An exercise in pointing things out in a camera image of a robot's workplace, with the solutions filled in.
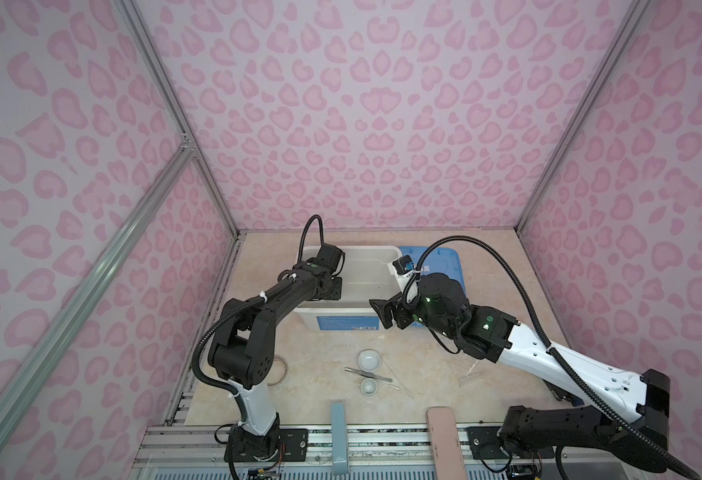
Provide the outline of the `small white ceramic dish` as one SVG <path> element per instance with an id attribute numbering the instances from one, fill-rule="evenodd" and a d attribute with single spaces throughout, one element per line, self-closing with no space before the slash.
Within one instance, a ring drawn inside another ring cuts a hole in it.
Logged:
<path id="1" fill-rule="evenodd" d="M 365 396 L 374 396 L 379 390 L 378 382 L 372 378 L 365 378 L 360 383 L 360 390 Z"/>

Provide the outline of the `metal tweezers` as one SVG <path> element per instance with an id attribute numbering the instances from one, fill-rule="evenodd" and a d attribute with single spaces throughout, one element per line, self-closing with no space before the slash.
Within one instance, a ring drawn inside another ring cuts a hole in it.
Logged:
<path id="1" fill-rule="evenodd" d="M 375 381 L 379 382 L 385 382 L 385 383 L 393 383 L 393 379 L 389 377 L 385 377 L 382 375 L 378 375 L 373 372 L 365 371 L 362 369 L 356 369 L 356 368 L 351 368 L 351 367 L 344 367 L 344 371 L 348 373 L 352 373 L 354 375 L 358 375 L 360 377 L 366 378 L 366 379 L 372 379 Z"/>

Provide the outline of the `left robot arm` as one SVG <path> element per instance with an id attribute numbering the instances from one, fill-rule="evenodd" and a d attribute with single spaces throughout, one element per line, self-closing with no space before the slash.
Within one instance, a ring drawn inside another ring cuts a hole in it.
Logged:
<path id="1" fill-rule="evenodd" d="M 280 274 L 277 283 L 247 300 L 229 300 L 221 316 L 202 334 L 191 360 L 202 384 L 227 391 L 240 420 L 230 427 L 224 459 L 238 462 L 276 461 L 280 419 L 266 384 L 275 359 L 279 323 L 301 303 L 340 298 L 341 258 L 312 257 Z"/>

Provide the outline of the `white plastic bin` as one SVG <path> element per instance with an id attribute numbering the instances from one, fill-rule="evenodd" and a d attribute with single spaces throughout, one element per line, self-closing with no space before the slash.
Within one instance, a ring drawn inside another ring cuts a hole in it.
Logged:
<path id="1" fill-rule="evenodd" d="M 341 246 L 345 263 L 339 300 L 307 301 L 294 313 L 312 331 L 377 331 L 381 322 L 370 299 L 388 300 L 400 292 L 389 265 L 402 256 L 396 246 Z"/>

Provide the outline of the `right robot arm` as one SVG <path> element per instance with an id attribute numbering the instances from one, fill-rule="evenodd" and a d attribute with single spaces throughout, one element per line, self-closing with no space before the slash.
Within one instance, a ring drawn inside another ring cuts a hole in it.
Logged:
<path id="1" fill-rule="evenodd" d="M 441 273 L 422 277 L 416 294 L 369 304 L 387 329 L 420 325 L 453 341 L 460 353 L 532 374 L 582 400 L 580 407 L 555 410 L 510 407 L 497 435 L 512 451 L 590 448 L 640 470 L 670 469 L 664 373 L 621 370 L 557 343 L 546 346 L 514 316 L 471 303 L 461 285 Z"/>

